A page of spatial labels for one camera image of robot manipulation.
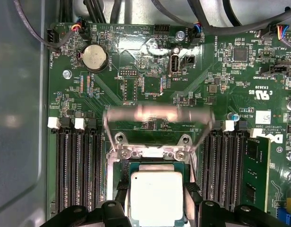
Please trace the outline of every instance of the mounting hole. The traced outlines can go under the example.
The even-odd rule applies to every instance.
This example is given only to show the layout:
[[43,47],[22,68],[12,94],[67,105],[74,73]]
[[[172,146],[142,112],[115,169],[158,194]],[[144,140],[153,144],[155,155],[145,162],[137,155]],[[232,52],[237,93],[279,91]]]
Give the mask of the mounting hole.
[[117,136],[117,141],[123,141],[123,136],[122,135],[119,135],[119,136]]
[[108,207],[114,207],[116,205],[116,203],[114,203],[114,202],[110,202],[109,204],[108,204]]
[[284,11],[288,11],[288,10],[291,10],[291,8],[289,6],[285,7]]
[[188,143],[189,142],[189,138],[188,137],[184,137],[182,140],[184,143]]
[[78,208],[78,209],[74,210],[74,213],[79,213],[81,211],[82,211],[82,209]]

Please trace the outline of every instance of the green circuit board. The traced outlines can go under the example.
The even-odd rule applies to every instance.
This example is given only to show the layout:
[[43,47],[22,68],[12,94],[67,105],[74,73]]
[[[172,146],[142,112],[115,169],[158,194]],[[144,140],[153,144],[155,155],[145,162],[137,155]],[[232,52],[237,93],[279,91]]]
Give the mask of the green circuit board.
[[[73,24],[54,24],[51,28],[63,37]],[[189,37],[190,31],[182,26],[170,26],[165,34],[156,34],[154,25],[105,25],[91,24],[92,43],[108,53],[108,66],[98,72],[89,72],[77,58],[78,51],[88,45],[75,33],[61,48],[60,53],[51,52],[49,70],[49,116],[102,119],[103,112],[112,106],[138,104],[169,104],[190,107],[210,107],[215,119],[222,125],[228,113],[238,114],[247,128],[262,129],[260,141],[270,146],[263,168],[258,167],[254,176],[243,179],[260,180],[265,175],[263,206],[273,216],[277,208],[286,206],[286,192],[291,185],[291,71],[269,71],[276,64],[289,65],[291,49],[276,38],[260,38],[258,32],[250,31],[234,36],[201,34],[196,44]],[[178,41],[175,35],[183,31],[186,38]],[[286,33],[291,42],[291,31]],[[170,73],[170,52],[179,47],[180,68]],[[72,77],[65,79],[64,70]],[[166,120],[151,122],[117,122],[112,131],[123,131],[131,143],[174,145],[183,133],[195,139],[200,129],[191,123],[171,123]],[[106,196],[106,152],[111,148],[104,132],[101,141],[100,200]],[[48,204],[55,199],[56,137],[49,133],[49,180]],[[202,148],[197,151],[201,156]],[[246,165],[258,165],[246,160]],[[200,180],[201,161],[198,163]]]

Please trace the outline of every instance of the integrated circuit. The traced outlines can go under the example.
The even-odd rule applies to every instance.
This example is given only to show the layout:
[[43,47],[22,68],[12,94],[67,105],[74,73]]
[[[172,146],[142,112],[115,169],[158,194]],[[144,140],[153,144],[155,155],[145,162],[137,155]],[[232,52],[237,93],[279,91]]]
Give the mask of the integrated circuit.
[[248,49],[247,48],[234,48],[234,61],[247,61]]

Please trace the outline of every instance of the wire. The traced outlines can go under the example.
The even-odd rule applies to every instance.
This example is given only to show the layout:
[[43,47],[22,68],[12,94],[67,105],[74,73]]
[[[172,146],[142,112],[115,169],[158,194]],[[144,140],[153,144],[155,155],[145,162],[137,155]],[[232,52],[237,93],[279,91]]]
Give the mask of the wire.
[[114,0],[114,5],[111,12],[110,24],[116,24],[120,13],[121,0]]
[[72,0],[64,0],[64,1],[65,1],[66,22],[73,22]]
[[281,39],[281,42],[291,48],[291,43],[288,42],[285,38],[284,39]]
[[287,25],[286,27],[285,27],[285,29],[283,29],[283,31],[282,31],[282,39],[285,37],[285,33],[286,33],[286,30],[289,28],[289,25]]
[[91,0],[85,0],[85,4],[87,6],[87,10],[89,12],[90,18],[92,20],[93,23],[98,23],[98,19],[96,16],[96,12],[95,9],[93,7],[93,3],[91,2]]
[[65,22],[65,1],[60,0],[59,4],[59,22]]
[[266,28],[270,24],[277,24],[281,21],[291,18],[291,10],[288,10],[275,17],[271,17],[249,25],[242,25],[238,27],[214,27],[210,26],[208,23],[200,0],[188,0],[188,3],[192,7],[193,12],[195,12],[195,16],[197,16],[202,28],[212,35],[235,35],[251,30],[259,30]]
[[231,24],[234,27],[241,26],[242,24],[238,21],[234,11],[232,10],[231,0],[222,0],[222,4],[223,4],[225,14],[226,14],[227,18],[229,19],[229,21],[231,22]]
[[63,39],[57,43],[57,44],[52,44],[47,42],[46,40],[42,39],[37,33],[36,31],[31,27],[27,17],[24,14],[24,11],[22,9],[22,6],[19,2],[19,0],[13,0],[17,13],[19,15],[19,17],[21,18],[22,22],[24,23],[25,27],[28,29],[28,31],[30,32],[30,34],[37,39],[39,42],[43,43],[44,45],[51,47],[53,49],[58,49],[61,46],[63,46],[68,40],[69,38],[74,34],[74,31],[70,30],[69,32],[66,33],[66,35],[63,37]]
[[93,2],[94,9],[96,11],[96,14],[98,15],[99,23],[106,24],[107,23],[106,18],[104,18],[103,10],[102,10],[102,7],[100,6],[99,1],[92,0],[92,2]]
[[175,15],[173,15],[172,13],[170,13],[161,3],[159,0],[151,0],[152,3],[155,5],[155,7],[164,15],[166,15],[168,18],[170,18],[171,20],[175,21],[178,24],[181,24],[185,27],[189,27],[189,28],[194,28],[194,24],[190,23],[190,22],[186,22],[184,20],[181,20],[179,17],[176,17]]

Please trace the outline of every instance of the white connector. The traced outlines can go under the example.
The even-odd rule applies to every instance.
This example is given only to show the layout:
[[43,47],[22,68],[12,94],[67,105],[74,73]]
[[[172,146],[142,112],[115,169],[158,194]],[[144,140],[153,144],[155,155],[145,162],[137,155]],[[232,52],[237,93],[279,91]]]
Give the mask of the white connector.
[[234,131],[235,122],[233,120],[226,120],[223,122],[222,131]]
[[75,118],[74,128],[85,130],[86,124],[84,118]]
[[48,117],[48,128],[50,129],[59,129],[60,120],[58,117]]

